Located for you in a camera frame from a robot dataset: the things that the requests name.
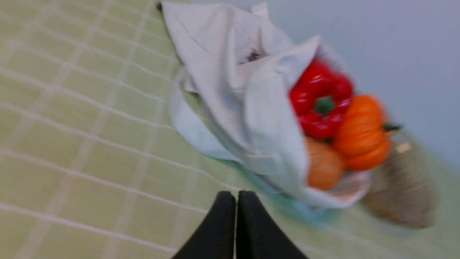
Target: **black object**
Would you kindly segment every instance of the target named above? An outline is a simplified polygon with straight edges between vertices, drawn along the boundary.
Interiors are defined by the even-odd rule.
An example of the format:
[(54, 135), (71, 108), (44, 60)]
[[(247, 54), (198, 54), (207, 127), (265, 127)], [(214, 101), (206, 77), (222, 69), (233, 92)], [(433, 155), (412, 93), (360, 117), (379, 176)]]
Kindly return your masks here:
[(163, 12), (163, 5), (161, 4), (161, 2), (158, 2), (156, 4), (156, 9), (159, 10), (160, 12)]
[[(235, 198), (219, 192), (198, 229), (173, 259), (232, 259)], [(270, 217), (255, 192), (240, 191), (236, 223), (238, 259), (308, 259)]]
[(233, 259), (235, 211), (233, 195), (217, 193), (200, 226), (172, 259)]

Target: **pumpkin stem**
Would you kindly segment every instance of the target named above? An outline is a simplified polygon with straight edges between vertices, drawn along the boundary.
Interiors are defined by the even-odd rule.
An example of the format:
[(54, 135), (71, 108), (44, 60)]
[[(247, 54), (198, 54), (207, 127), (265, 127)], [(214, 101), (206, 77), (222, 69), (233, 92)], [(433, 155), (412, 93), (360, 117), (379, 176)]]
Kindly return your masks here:
[(321, 97), (316, 100), (315, 110), (318, 113), (328, 115), (334, 109), (335, 105), (330, 96)]
[(393, 131), (393, 130), (400, 130), (403, 128), (401, 124), (393, 124), (391, 122), (386, 122), (382, 125), (384, 131)]

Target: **bell pepper stem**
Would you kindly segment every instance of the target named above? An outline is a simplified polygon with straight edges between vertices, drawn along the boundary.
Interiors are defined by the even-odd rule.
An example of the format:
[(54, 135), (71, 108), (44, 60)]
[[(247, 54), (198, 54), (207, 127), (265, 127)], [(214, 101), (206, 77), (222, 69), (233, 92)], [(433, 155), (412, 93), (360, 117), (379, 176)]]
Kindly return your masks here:
[(334, 109), (335, 109), (335, 105), (330, 96), (321, 97), (321, 98), (316, 99), (315, 110), (318, 113), (322, 115), (328, 115)]

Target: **white wall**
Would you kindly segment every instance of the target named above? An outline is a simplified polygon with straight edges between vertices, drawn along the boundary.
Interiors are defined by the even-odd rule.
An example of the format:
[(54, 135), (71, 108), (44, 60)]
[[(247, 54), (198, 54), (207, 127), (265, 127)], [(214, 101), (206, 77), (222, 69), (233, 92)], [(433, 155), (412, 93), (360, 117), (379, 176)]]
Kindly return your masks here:
[[(194, 0), (218, 2), (218, 0)], [(249, 10), (258, 0), (226, 0)], [(460, 166), (459, 0), (267, 0), (296, 42), (321, 34), (362, 90)]]

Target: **bag handle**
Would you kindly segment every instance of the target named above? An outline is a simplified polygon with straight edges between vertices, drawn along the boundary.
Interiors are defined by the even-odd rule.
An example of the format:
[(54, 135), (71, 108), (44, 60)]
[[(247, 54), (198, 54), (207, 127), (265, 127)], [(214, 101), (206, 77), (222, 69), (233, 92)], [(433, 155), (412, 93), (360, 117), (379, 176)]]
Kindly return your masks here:
[(181, 88), (181, 84), (185, 80), (190, 80), (190, 78), (187, 71), (182, 69), (168, 101), (172, 125), (194, 149), (202, 154), (241, 163), (237, 157), (222, 146), (216, 136), (211, 133), (200, 117), (189, 106)]

